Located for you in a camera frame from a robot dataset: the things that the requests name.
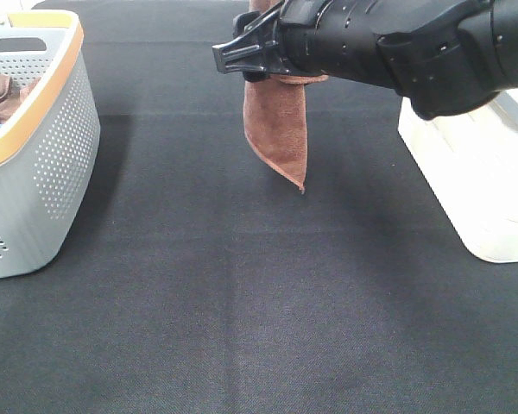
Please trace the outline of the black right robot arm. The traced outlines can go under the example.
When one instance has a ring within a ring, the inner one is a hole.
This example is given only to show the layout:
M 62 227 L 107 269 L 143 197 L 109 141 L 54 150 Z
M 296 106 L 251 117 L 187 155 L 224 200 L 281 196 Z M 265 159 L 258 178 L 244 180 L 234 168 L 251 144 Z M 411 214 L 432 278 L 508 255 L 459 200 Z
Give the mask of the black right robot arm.
M 518 88 L 518 1 L 282 1 L 241 14 L 221 73 L 327 75 L 389 88 L 422 119 Z

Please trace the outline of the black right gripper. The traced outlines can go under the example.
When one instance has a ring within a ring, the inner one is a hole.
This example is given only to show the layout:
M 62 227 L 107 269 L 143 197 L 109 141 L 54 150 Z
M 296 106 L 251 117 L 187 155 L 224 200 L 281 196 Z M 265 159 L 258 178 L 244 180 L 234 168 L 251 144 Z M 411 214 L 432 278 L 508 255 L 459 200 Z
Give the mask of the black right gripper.
M 296 76 L 281 44 L 280 1 L 267 11 L 248 11 L 233 19 L 233 38 L 212 47 L 217 71 L 241 72 L 247 82 L 260 82 L 271 75 Z

